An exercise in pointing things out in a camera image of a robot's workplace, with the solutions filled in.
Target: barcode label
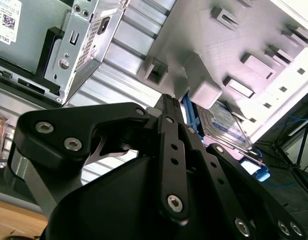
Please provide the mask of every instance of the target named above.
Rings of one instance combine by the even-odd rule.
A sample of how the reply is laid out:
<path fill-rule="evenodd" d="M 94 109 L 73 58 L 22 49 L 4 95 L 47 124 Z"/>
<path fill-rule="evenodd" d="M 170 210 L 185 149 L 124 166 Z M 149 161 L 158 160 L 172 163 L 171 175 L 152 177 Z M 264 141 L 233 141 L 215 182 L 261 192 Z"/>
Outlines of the barcode label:
<path fill-rule="evenodd" d="M 0 41 L 16 42 L 21 8 L 19 0 L 0 0 Z"/>
<path fill-rule="evenodd" d="M 3 25 L 9 29 L 15 30 L 15 20 L 4 14 L 4 21 L 3 21 Z"/>

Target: sticker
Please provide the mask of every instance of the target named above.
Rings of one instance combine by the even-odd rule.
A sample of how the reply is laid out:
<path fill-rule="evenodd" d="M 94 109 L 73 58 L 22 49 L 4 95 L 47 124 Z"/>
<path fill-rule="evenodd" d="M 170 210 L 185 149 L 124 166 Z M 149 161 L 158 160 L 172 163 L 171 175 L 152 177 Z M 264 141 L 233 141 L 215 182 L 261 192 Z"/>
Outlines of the sticker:
<path fill-rule="evenodd" d="M 21 9 L 19 0 L 0 0 L 0 41 L 16 42 Z"/>
<path fill-rule="evenodd" d="M 104 16 L 115 14 L 116 12 L 117 12 L 117 8 L 106 10 L 106 11 L 103 11 L 102 14 L 100 14 L 100 17 L 102 18 Z"/>
<path fill-rule="evenodd" d="M 210 113 L 213 114 L 212 124 L 222 132 L 226 133 L 227 136 L 231 136 L 243 143 L 246 143 L 243 133 L 240 127 L 228 111 L 226 105 L 221 102 L 216 102 L 210 109 Z"/>

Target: qr code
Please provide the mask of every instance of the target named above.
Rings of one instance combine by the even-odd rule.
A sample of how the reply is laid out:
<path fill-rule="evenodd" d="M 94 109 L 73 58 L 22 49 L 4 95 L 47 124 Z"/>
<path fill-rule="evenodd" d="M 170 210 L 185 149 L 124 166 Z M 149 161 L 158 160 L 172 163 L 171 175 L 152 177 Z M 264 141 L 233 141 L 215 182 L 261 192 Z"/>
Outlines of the qr code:
<path fill-rule="evenodd" d="M 11 30 L 15 30 L 15 20 L 4 14 L 4 22 L 3 22 L 3 26 L 8 27 Z"/>

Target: wooden table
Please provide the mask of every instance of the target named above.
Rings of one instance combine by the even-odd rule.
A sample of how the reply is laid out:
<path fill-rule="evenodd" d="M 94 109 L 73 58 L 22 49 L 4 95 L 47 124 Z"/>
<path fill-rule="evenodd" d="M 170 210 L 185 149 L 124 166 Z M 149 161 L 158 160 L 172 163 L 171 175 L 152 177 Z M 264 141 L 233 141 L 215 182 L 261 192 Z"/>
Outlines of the wooden table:
<path fill-rule="evenodd" d="M 45 216 L 0 201 L 0 240 L 7 236 L 40 236 L 47 225 Z"/>

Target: mesh vent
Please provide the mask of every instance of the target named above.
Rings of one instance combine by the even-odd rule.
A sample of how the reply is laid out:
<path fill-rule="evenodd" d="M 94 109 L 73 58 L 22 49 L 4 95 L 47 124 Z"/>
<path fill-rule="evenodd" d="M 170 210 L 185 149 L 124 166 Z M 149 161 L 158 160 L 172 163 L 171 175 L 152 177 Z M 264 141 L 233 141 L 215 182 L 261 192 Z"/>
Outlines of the mesh vent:
<path fill-rule="evenodd" d="M 90 36 L 89 36 L 89 39 L 88 39 L 88 42 L 86 44 L 86 47 L 85 47 L 85 50 L 84 50 L 84 53 L 79 57 L 79 60 L 78 60 L 78 63 L 77 63 L 77 66 L 76 66 L 76 71 L 86 63 L 87 61 L 87 57 L 88 57 L 88 53 L 89 53 L 89 50 L 90 50 L 90 47 L 92 46 L 92 43 L 94 41 L 94 38 L 95 38 L 95 35 L 97 33 L 97 30 L 99 28 L 99 25 L 101 23 L 101 20 L 95 22 L 94 26 L 93 26 L 93 29 L 92 29 L 92 32 L 90 33 Z"/>

